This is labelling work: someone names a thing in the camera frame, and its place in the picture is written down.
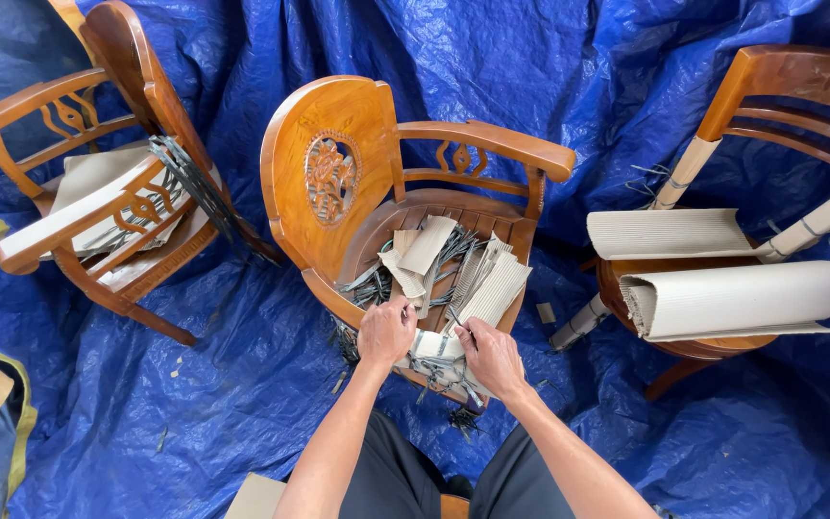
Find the forearm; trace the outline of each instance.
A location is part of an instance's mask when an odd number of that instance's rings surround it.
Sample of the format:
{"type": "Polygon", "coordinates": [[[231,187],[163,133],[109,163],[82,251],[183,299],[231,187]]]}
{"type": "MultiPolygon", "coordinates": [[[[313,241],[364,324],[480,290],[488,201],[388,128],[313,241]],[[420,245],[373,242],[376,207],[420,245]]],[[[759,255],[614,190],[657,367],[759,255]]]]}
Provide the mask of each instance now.
{"type": "Polygon", "coordinates": [[[278,503],[276,519],[338,517],[361,454],[367,420],[388,372],[358,365],[306,445],[278,503]]]}
{"type": "Polygon", "coordinates": [[[642,496],[557,418],[529,385],[505,401],[578,519],[655,519],[642,496]]]}

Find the person's leg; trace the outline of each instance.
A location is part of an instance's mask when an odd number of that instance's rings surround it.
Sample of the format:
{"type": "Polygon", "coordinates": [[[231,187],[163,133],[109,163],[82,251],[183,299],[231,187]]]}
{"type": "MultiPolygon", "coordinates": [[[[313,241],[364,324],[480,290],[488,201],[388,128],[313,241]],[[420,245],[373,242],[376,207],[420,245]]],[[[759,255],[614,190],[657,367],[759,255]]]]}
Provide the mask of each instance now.
{"type": "Polygon", "coordinates": [[[469,519],[574,519],[543,456],[518,424],[491,457],[469,501],[469,519]]]}
{"type": "Polygon", "coordinates": [[[441,492],[422,463],[393,420],[374,410],[340,519],[438,519],[441,492]]]}

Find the blue tarp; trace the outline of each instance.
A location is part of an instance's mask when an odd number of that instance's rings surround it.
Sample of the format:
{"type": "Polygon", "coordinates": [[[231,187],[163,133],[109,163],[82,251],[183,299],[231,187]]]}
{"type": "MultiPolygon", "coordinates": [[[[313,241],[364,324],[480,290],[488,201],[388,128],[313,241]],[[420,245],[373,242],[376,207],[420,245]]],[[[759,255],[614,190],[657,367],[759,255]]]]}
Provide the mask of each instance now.
{"type": "MultiPolygon", "coordinates": [[[[95,2],[78,4],[85,13],[95,2]]],[[[386,80],[401,121],[476,118],[575,149],[573,178],[547,185],[538,233],[554,240],[533,250],[513,329],[530,380],[550,381],[539,387],[549,407],[648,501],[682,517],[830,517],[830,335],[778,338],[649,403],[643,388],[672,358],[613,318],[546,356],[555,325],[534,309],[550,301],[564,322],[593,296],[593,277],[559,243],[587,243],[591,210],[647,202],[624,186],[644,178],[631,164],[671,163],[738,48],[830,47],[830,0],[130,4],[237,207],[261,226],[262,135],[281,101],[316,77],[386,80]]],[[[0,3],[0,99],[86,66],[48,9],[0,3]]],[[[432,152],[406,145],[403,158],[428,163],[432,152]]],[[[520,179],[503,161],[487,171],[520,179]]],[[[828,197],[830,166],[726,137],[684,202],[739,208],[746,232],[764,240],[768,220],[789,225],[828,197]]],[[[13,229],[35,217],[1,173],[0,217],[13,229]]],[[[796,259],[830,260],[830,236],[796,259]]],[[[336,398],[332,324],[292,266],[244,266],[218,240],[141,304],[194,331],[197,346],[92,305],[53,265],[0,271],[0,351],[25,364],[40,410],[13,517],[219,517],[246,472],[292,469],[336,398]]],[[[416,406],[417,394],[391,377],[376,406],[445,475],[475,481],[513,418],[493,403],[467,443],[445,422],[452,404],[416,406]]]]}

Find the teak armchair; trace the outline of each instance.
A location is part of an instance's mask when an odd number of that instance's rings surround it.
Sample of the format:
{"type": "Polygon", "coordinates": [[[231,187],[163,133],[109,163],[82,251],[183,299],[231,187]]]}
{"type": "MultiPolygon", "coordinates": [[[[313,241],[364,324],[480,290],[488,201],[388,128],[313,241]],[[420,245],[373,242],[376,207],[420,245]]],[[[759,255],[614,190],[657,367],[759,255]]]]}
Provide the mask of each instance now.
{"type": "MultiPolygon", "coordinates": [[[[53,213],[51,208],[63,176],[37,185],[26,174],[73,148],[93,143],[99,136],[138,123],[150,135],[173,136],[197,167],[220,187],[225,200],[229,200],[225,185],[133,10],[115,0],[99,4],[89,11],[81,33],[104,68],[92,68],[39,83],[0,100],[0,130],[39,110],[43,123],[63,137],[52,146],[15,161],[0,133],[0,167],[21,192],[33,200],[41,216],[38,222],[0,242],[0,266],[6,272],[30,273],[37,269],[41,255],[52,253],[66,277],[92,301],[190,346],[195,337],[189,331],[136,303],[200,253],[218,234],[208,216],[187,194],[173,203],[168,190],[152,182],[163,170],[162,162],[147,153],[136,167],[116,175],[85,198],[53,213]],[[120,89],[132,112],[130,115],[110,121],[98,120],[90,95],[97,85],[107,80],[120,89]],[[54,111],[62,125],[54,122],[54,111]],[[152,199],[137,194],[141,189],[157,194],[164,206],[173,210],[160,215],[152,199]],[[124,208],[146,218],[149,223],[126,222],[120,212],[124,208]],[[73,236],[112,217],[119,228],[135,232],[136,238],[109,254],[98,255],[84,263],[80,261],[72,246],[73,236]],[[178,226],[164,245],[141,251],[175,221],[179,221],[178,226]]],[[[271,246],[260,244],[260,247],[265,247],[271,257],[277,256],[271,246]]]]}
{"type": "MultiPolygon", "coordinates": [[[[707,162],[723,135],[746,136],[775,142],[830,163],[830,115],[815,104],[830,106],[830,50],[798,45],[757,45],[741,49],[710,103],[695,138],[675,166],[652,204],[652,209],[673,209],[690,182],[707,162]],[[809,109],[785,106],[767,98],[787,96],[811,101],[809,109]],[[778,123],[774,126],[766,123],[778,123]],[[794,128],[807,130],[806,134],[794,128]]],[[[773,263],[809,247],[830,232],[830,199],[770,241],[760,245],[769,254],[755,258],[642,259],[606,261],[598,259],[599,301],[635,334],[628,308],[621,296],[619,279],[624,274],[736,267],[773,263]]],[[[653,343],[664,352],[683,358],[646,389],[650,400],[672,384],[724,358],[766,346],[776,335],[728,339],[703,339],[653,343]]]]}
{"type": "MultiPolygon", "coordinates": [[[[333,76],[296,90],[275,112],[261,148],[261,185],[275,240],[303,272],[306,285],[336,317],[357,329],[364,310],[336,291],[377,260],[376,253],[398,229],[416,229],[428,215],[449,215],[467,230],[488,239],[494,231],[513,245],[526,264],[537,219],[543,209],[546,177],[565,181],[575,154],[553,144],[492,124],[396,121],[392,92],[383,81],[333,76]],[[441,140],[440,169],[402,168],[399,139],[441,140]],[[444,158],[450,142],[459,143],[454,167],[444,158]],[[467,171],[478,152],[478,164],[467,171]],[[527,184],[480,176],[486,152],[523,162],[527,184]],[[409,191],[411,180],[442,180],[474,185],[527,198],[524,208],[452,189],[409,191]],[[384,202],[390,189],[392,199],[384,202]]],[[[432,297],[454,284],[447,276],[432,297]]],[[[498,329],[510,332],[523,292],[498,329]]],[[[439,331],[444,307],[433,307],[419,321],[422,330],[439,331]]],[[[425,384],[414,371],[404,373],[425,384]]]]}

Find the human hand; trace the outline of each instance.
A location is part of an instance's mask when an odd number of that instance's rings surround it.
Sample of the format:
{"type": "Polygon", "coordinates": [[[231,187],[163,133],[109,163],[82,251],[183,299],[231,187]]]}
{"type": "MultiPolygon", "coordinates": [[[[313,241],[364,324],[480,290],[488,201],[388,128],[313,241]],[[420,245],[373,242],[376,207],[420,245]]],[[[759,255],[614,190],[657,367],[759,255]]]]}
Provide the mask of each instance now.
{"type": "Polygon", "coordinates": [[[455,326],[454,333],[463,345],[469,370],[506,406],[529,387],[524,380],[524,363],[511,335],[499,332],[475,317],[467,319],[463,326],[455,326]]]}
{"type": "Polygon", "coordinates": [[[385,371],[406,356],[412,341],[418,316],[415,307],[405,296],[398,296],[382,305],[371,305],[361,319],[358,332],[358,354],[361,364],[385,371]]]}

